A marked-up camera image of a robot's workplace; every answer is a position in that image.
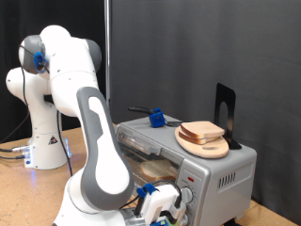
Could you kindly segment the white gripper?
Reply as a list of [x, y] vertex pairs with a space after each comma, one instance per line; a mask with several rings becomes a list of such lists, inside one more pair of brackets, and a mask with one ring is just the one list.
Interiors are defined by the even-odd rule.
[[182, 201], [181, 191], [172, 185], [162, 185], [145, 196], [140, 215], [147, 226], [164, 219], [171, 224], [177, 224], [182, 221], [185, 211], [186, 205]]

